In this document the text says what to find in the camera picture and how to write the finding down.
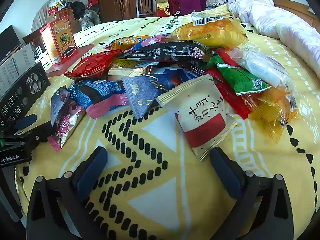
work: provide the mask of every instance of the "yellow bedsheet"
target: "yellow bedsheet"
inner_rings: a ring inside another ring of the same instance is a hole
[[[226,6],[204,13],[229,16]],[[170,33],[188,22],[190,15],[105,23],[76,34],[75,40],[78,46],[94,43],[90,52],[97,53],[115,39]],[[280,142],[274,145],[254,121],[237,117],[238,125],[220,146],[244,170],[258,176],[284,176],[297,238],[319,207],[319,80],[280,41],[250,32],[248,37],[246,46],[274,57],[293,78],[299,93],[300,119],[286,125]],[[38,116],[33,126],[49,120],[52,94],[71,83],[62,76],[50,81],[51,86],[29,111]],[[86,115],[61,151],[55,152],[48,143],[40,144],[30,164],[17,165],[16,180],[25,214],[36,177],[52,179],[74,171],[97,146],[107,149],[109,161],[86,208],[111,238],[147,234],[147,238],[206,240],[235,203],[209,160],[201,163],[195,158],[173,113],[157,107],[136,120],[129,107],[121,107],[97,120]]]

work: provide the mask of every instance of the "red bag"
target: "red bag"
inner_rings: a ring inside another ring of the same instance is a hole
[[[233,67],[241,67],[237,62],[232,60],[230,56],[226,53],[227,49],[215,49],[214,50],[222,59],[225,64],[231,65]]]
[[[233,110],[241,116],[243,120],[247,119],[248,114],[251,112],[250,107],[244,103],[241,96],[236,95],[235,91],[221,75],[220,71],[214,67],[207,69],[205,72],[214,77],[216,80],[220,81],[219,83],[216,83],[216,86],[222,97],[229,103]]]
[[[72,72],[66,72],[64,75],[75,80],[98,78],[110,66],[113,57],[120,52],[121,49],[115,49],[85,57],[72,69]]]
[[[88,0],[88,7],[96,6],[99,4],[99,0]]]

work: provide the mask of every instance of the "white snack package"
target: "white snack package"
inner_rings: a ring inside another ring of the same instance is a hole
[[[249,48],[235,48],[231,59],[251,74],[282,91],[295,91],[294,83],[284,67],[273,58]]]

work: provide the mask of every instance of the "silver snack package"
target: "silver snack package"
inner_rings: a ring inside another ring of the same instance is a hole
[[[55,151],[61,150],[86,113],[82,106],[72,100],[69,100],[66,105],[68,107],[65,109],[65,112],[56,120],[56,133],[48,137],[48,142]]]

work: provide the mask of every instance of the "blue gripper pad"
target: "blue gripper pad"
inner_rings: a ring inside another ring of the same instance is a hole
[[[32,125],[37,121],[37,116],[35,114],[28,115],[22,119],[18,119],[14,128],[18,131],[25,129],[26,127]]]
[[[215,169],[229,196],[235,199],[241,199],[242,185],[232,170],[232,161],[218,147],[211,150],[210,159],[211,165]]]
[[[95,151],[98,151],[96,157],[91,161],[76,184],[77,197],[81,201],[89,196],[95,182],[108,162],[108,153],[105,148],[97,147]]]

